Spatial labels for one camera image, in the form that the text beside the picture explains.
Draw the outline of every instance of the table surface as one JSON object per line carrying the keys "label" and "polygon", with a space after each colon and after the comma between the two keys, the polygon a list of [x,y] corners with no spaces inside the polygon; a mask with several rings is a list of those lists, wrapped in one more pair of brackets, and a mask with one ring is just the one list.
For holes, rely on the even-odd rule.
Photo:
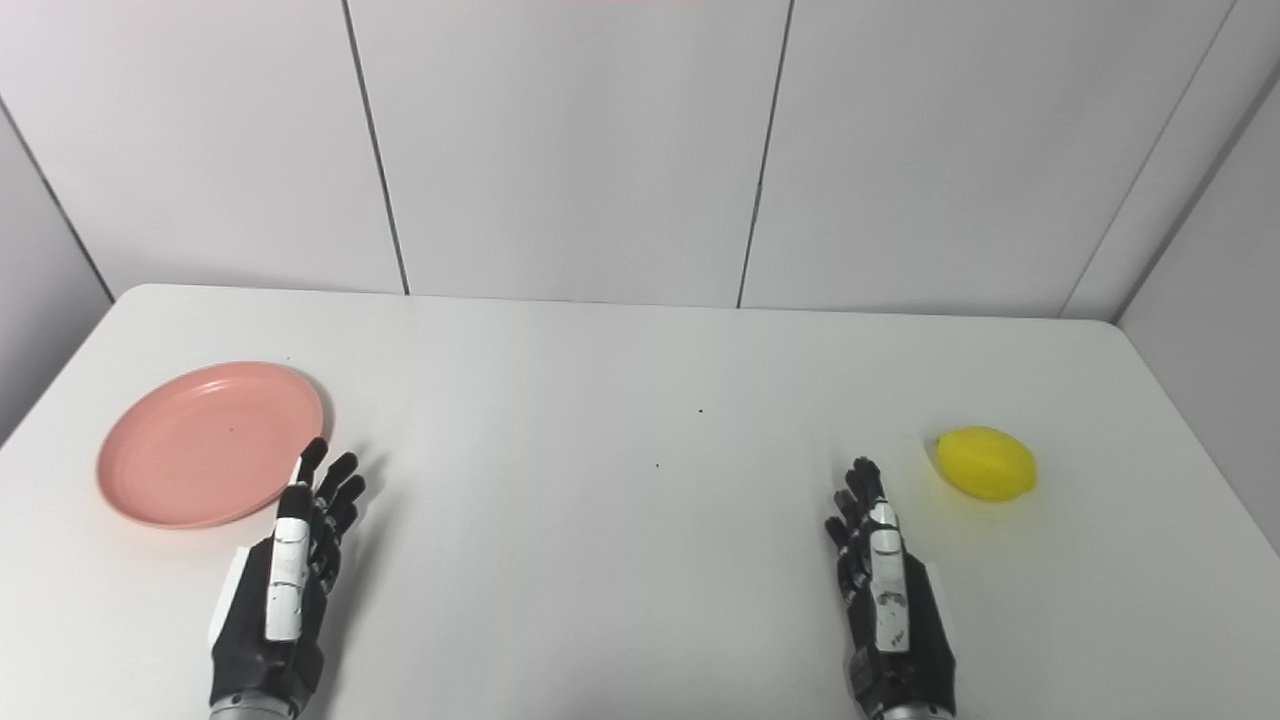
{"label": "table surface", "polygon": [[[0,451],[5,716],[206,716],[270,511],[145,528],[93,471],[132,402],[227,360],[312,378],[372,483],[305,717],[852,717],[822,520],[859,455],[937,566],[963,720],[1280,707],[1280,560],[1112,327],[146,286]],[[1039,488],[942,483],[961,424]]]}

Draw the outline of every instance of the white wall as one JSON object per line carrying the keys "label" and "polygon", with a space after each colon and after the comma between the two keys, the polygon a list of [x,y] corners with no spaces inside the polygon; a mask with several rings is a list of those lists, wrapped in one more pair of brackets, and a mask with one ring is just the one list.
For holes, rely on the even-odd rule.
{"label": "white wall", "polygon": [[419,293],[1110,318],[1280,54],[1275,0],[795,0],[751,236],[787,0],[344,8],[0,3],[111,288],[399,292],[398,225]]}
{"label": "white wall", "polygon": [[0,113],[0,442],[109,305]]}
{"label": "white wall", "polygon": [[1280,548],[1280,92],[1120,320]]}
{"label": "white wall", "polygon": [[1230,6],[796,0],[744,305],[1057,315]]}
{"label": "white wall", "polygon": [[335,0],[0,3],[0,95],[116,293],[401,291]]}
{"label": "white wall", "polygon": [[1280,3],[1238,0],[1161,129],[1062,316],[1116,318],[1277,60]]}
{"label": "white wall", "polygon": [[416,293],[733,306],[787,0],[352,0]]}

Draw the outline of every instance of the plate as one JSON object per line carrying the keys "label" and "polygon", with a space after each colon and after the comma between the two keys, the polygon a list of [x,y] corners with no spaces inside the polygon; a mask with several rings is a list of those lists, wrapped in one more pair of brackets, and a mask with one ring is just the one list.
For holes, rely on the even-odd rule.
{"label": "plate", "polygon": [[123,515],[207,528],[271,502],[324,427],[311,383],[270,363],[224,363],[174,378],[116,420],[97,484]]}

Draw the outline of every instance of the toy fruit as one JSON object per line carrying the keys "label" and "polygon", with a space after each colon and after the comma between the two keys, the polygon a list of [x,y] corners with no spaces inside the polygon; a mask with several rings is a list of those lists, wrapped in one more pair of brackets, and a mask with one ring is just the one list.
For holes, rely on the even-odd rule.
{"label": "toy fruit", "polygon": [[956,428],[934,450],[942,477],[974,497],[1004,502],[1036,487],[1032,451],[995,428]]}

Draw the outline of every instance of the lemon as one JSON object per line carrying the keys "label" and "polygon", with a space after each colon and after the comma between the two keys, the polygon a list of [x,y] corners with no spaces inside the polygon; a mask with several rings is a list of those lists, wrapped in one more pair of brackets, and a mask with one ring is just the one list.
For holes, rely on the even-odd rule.
{"label": "lemon", "polygon": [[948,483],[982,500],[1004,502],[1036,487],[1036,456],[995,428],[956,428],[938,438],[938,469]]}

